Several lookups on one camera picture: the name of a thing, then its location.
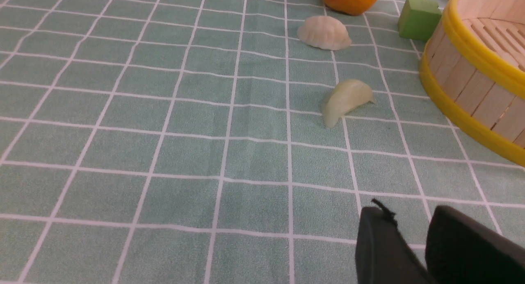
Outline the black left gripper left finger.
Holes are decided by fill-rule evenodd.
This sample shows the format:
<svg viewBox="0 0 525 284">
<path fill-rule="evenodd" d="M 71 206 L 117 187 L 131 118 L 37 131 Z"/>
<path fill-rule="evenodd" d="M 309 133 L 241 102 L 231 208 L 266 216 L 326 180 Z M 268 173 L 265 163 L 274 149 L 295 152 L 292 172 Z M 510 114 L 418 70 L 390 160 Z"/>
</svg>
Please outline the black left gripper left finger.
<svg viewBox="0 0 525 284">
<path fill-rule="evenodd" d="M 435 284 L 398 229 L 396 213 L 377 199 L 362 208 L 356 240 L 358 284 Z"/>
</svg>

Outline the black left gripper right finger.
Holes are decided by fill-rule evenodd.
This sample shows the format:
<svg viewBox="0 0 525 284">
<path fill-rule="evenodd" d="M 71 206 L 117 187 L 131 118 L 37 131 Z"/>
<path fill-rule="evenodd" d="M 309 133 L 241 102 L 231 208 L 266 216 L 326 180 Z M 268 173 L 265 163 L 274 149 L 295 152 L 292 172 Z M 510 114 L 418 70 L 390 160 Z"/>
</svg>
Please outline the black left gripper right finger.
<svg viewBox="0 0 525 284">
<path fill-rule="evenodd" d="M 523 247 L 447 205 L 435 208 L 425 261 L 439 284 L 525 282 Z"/>
</svg>

